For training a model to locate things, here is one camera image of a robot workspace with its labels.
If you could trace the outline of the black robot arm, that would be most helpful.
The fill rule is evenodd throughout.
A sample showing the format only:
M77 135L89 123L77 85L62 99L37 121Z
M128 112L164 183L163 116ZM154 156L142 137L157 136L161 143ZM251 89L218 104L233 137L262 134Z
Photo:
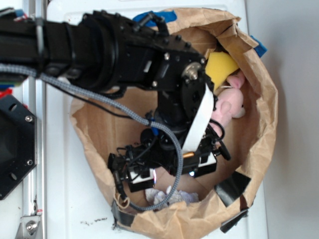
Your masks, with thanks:
M128 87L155 90L158 107L147 113L139 146L110 154L108 168L118 191L151 188L155 169L180 178L216 169L216 157L230 159L223 126L211 118L214 84L205 59L179 35L170 35L164 18L150 12L139 21L95 11L78 25L30 19L13 8L0 12L0 80L34 76L65 77L73 88L115 101Z

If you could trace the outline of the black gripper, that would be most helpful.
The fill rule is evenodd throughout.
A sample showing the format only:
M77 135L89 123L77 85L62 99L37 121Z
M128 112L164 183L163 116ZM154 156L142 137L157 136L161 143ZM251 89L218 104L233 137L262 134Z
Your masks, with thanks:
M163 167L169 174L177 173L177 154L173 143L163 132L156 136L153 131L153 128L142 131L140 145L118 147L117 151L122 150L123 154L109 155L108 168L113 172L119 192L124 191L124 181L131 192L152 188L156 182L154 169L158 167ZM183 157L182 174L200 177L216 170L217 156L230 160L230 153L222 141L224 136L224 127L211 121L197 150Z

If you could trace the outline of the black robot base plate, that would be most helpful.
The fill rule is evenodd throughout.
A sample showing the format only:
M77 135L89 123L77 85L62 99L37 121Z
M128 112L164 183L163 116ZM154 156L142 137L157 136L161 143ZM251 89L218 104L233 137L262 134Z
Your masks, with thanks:
M35 167L36 116L13 95L0 99L0 199Z

